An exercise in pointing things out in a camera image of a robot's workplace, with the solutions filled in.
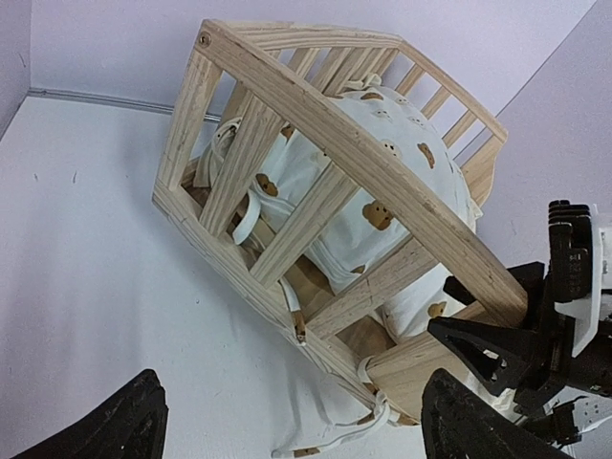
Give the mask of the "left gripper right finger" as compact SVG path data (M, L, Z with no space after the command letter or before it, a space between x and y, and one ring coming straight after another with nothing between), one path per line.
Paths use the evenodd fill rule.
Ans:
M514 425L446 369L435 370L422 395L428 458L566 458L560 449Z

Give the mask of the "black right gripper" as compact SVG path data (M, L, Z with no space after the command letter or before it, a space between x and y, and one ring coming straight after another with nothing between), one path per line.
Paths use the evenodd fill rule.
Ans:
M514 392L515 412L532 416L564 387L611 396L611 291L601 296L602 318L596 336L572 356L575 320L555 310L544 264L532 262L509 269L527 291L528 314L522 327L535 333L530 365Z

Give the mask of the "wooden pet bed frame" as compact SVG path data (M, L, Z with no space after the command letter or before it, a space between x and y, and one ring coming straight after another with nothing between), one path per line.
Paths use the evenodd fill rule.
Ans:
M476 236L506 129L399 36L202 23L153 200L254 310L392 422L431 373L467 367L427 331L466 313L516 325L524 289Z

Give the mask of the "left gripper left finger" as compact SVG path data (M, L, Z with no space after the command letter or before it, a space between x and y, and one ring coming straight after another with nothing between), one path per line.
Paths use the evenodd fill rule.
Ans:
M81 420L19 453L20 458L161 458L165 390L144 369Z

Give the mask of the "bear print cream cushion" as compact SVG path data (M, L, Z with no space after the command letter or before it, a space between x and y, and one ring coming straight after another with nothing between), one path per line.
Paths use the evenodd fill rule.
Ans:
M447 145L376 76L322 93L294 72L244 77L247 108L215 132L177 186L203 187L200 240L225 255L238 287L308 358L347 367L373 400L366 435L398 413L364 366L327 337L383 304L420 325L457 281L484 302L488 271L475 234L481 197Z

